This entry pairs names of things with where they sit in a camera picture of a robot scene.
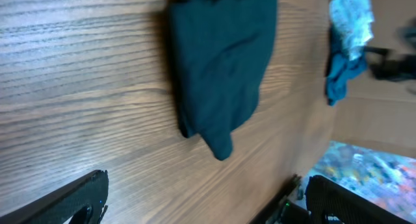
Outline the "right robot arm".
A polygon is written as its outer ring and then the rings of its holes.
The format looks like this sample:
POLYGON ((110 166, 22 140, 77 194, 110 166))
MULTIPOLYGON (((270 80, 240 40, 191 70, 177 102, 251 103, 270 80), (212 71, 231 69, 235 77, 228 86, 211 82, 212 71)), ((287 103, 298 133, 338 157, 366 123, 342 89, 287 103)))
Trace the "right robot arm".
POLYGON ((392 49, 366 46, 363 49, 365 53, 373 53, 381 58, 379 63, 369 63, 369 69, 372 76, 380 81, 415 82, 415 18, 397 32, 399 38, 410 46, 412 52, 402 55, 399 59, 390 59, 389 57, 394 53, 392 49))

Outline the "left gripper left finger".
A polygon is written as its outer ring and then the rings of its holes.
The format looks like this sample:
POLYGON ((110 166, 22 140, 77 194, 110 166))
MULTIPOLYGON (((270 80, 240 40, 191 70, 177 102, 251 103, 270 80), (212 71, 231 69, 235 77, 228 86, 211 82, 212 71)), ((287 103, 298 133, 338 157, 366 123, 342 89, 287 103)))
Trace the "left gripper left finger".
POLYGON ((108 206, 109 176, 94 170, 1 217, 8 224, 100 224, 108 206))

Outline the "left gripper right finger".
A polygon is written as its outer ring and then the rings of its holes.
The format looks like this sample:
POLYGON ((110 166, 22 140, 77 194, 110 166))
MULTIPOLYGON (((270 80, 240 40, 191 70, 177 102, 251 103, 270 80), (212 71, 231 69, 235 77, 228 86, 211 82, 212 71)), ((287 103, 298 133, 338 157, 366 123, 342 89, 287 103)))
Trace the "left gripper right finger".
POLYGON ((334 216, 345 224, 411 224, 321 175, 309 178, 305 194, 311 223, 334 216))

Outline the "black t-shirt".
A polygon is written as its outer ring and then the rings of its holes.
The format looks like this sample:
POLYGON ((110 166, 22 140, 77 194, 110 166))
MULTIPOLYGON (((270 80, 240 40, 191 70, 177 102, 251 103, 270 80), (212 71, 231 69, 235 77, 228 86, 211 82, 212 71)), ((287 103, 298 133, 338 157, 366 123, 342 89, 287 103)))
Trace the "black t-shirt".
POLYGON ((168 21, 182 135, 199 134, 214 157, 233 150, 273 54, 278 0, 174 0, 168 21))

